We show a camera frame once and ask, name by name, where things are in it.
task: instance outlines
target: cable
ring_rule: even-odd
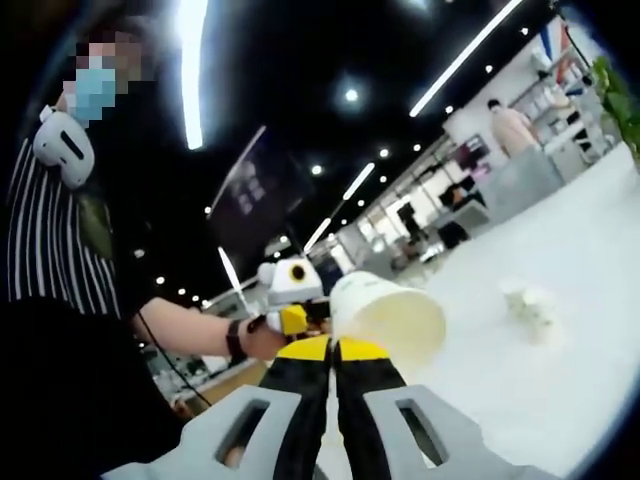
[[[191,385],[189,383],[189,380],[187,380],[187,377],[185,377],[182,372],[180,372],[178,370],[178,368],[173,364],[173,362],[171,361],[171,359],[169,358],[169,355],[167,355],[167,352],[165,352],[164,348],[162,348],[160,346],[160,344],[158,343],[158,340],[156,339],[155,335],[153,334],[153,332],[151,331],[151,329],[149,328],[149,325],[147,324],[147,321],[144,319],[144,316],[142,315],[142,312],[138,312],[138,315],[140,316],[140,320],[142,320],[142,324],[144,325],[144,328],[147,329],[147,332],[149,333],[149,336],[151,337],[151,341],[153,342],[153,344],[156,346],[156,348],[160,351],[160,353],[162,354],[162,356],[164,357],[164,359],[166,360],[166,362],[169,364],[169,366],[171,367],[171,370],[173,370],[174,372],[176,372],[176,374],[180,377],[180,380],[182,380],[184,382],[184,384],[186,385],[186,387],[191,390],[193,393],[196,394],[196,396],[202,400],[205,405],[207,407],[211,406],[211,402],[209,400],[207,400],[198,390],[195,389],[195,387],[193,385]]]

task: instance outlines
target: green plant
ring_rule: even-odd
[[[593,63],[596,90],[605,109],[618,126],[622,139],[629,146],[640,167],[640,109],[620,76],[611,67],[609,59],[599,57]]]

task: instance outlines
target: person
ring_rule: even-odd
[[[75,80],[58,87],[55,107],[87,127],[95,152],[86,188],[69,188],[59,168],[36,157],[34,131],[6,181],[5,385],[27,412],[6,422],[8,457],[27,476],[95,478],[179,443],[184,421],[156,388],[140,341],[264,360],[285,344],[264,323],[249,333],[252,319],[231,322],[164,300],[135,254],[144,222],[132,187],[143,178],[132,165],[149,145],[117,126],[153,84],[143,27],[133,18],[97,26],[79,45]]]
[[[487,107],[493,114],[493,136],[507,157],[517,157],[529,147],[540,148],[535,127],[526,115],[513,108],[503,107],[495,98],[489,100]]]

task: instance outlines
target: blue face mask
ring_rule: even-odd
[[[89,68],[76,70],[75,93],[66,99],[69,114],[84,128],[102,120],[103,110],[116,104],[115,68],[106,68],[102,57],[89,57]]]

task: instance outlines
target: black wristband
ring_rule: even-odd
[[[229,350],[229,355],[231,355],[232,362],[247,358],[247,354],[240,343],[240,335],[238,335],[241,323],[242,320],[232,320],[227,331],[227,349]]]

